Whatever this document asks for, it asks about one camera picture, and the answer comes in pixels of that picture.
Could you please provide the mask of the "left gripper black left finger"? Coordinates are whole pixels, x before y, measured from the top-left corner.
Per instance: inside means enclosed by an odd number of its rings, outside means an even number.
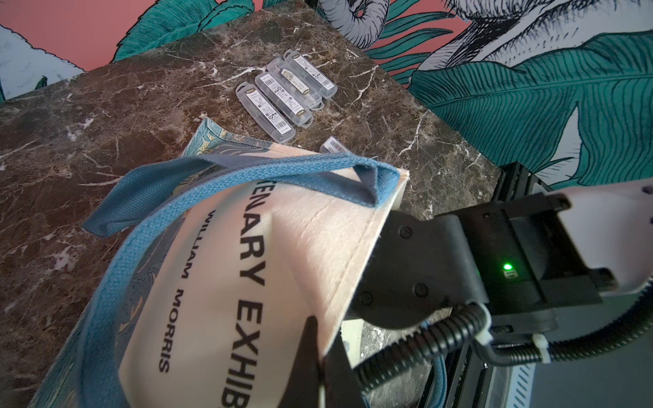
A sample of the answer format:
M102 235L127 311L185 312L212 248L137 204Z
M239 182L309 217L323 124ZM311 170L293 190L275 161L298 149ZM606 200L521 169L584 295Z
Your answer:
M278 408L318 408L321 404L321 366L317 347L318 321L310 316L304 323L299 346Z

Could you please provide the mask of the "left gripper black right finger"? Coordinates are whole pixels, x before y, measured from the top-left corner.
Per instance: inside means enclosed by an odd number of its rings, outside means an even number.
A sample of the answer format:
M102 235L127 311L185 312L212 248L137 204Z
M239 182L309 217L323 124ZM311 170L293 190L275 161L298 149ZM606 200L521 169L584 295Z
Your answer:
M340 334L322 360L322 382L326 408L366 407Z

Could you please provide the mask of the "cream canvas tote bag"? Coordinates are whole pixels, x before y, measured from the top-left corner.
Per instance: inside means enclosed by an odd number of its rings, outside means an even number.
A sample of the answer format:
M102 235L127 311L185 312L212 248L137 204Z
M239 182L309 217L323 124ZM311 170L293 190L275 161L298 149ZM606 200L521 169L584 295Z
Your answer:
M203 120L84 223L127 238L34 407L277 407L310 316L320 365L408 171Z

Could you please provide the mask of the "clear case red label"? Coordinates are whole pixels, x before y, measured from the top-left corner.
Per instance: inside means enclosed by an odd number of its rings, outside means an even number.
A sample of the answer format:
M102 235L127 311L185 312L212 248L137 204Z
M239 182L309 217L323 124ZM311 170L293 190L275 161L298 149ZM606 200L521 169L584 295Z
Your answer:
M319 152L322 154L328 153L350 153L350 150L347 149L339 140L334 136L330 136L325 142L320 146Z

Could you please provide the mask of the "clear compass case barcode label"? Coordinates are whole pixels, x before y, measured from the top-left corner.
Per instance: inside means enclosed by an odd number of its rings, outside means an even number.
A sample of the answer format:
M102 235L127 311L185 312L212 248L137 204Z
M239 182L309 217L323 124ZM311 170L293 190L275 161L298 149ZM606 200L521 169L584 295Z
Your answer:
M285 144L296 135L295 129L255 85L249 82L239 84L236 87L236 97L273 141Z

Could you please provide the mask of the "clear compass case gold label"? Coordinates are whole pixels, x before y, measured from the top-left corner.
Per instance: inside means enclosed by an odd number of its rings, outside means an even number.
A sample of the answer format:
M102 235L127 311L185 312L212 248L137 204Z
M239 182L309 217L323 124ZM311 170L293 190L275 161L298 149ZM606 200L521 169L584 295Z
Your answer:
M266 98L288 119L291 124L308 128L314 121L308 107L303 105L269 72L259 74L255 84Z

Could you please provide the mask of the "clear case blue parts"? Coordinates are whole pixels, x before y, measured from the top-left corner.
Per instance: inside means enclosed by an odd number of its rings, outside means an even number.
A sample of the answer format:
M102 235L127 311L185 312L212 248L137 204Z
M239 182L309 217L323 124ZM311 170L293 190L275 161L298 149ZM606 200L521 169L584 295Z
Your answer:
M299 51L288 50L283 59L290 70L323 99L331 100L338 92L337 85L313 66Z

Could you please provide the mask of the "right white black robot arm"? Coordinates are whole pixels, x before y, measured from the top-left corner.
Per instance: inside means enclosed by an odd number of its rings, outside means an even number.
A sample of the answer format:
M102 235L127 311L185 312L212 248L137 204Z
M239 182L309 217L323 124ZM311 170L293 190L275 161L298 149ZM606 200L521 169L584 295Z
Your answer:
M556 309L636 294L606 326L551 342ZM585 360L652 328L652 182L572 187L421 221L393 211L349 318L409 334L355 368L370 391L469 345L495 367Z

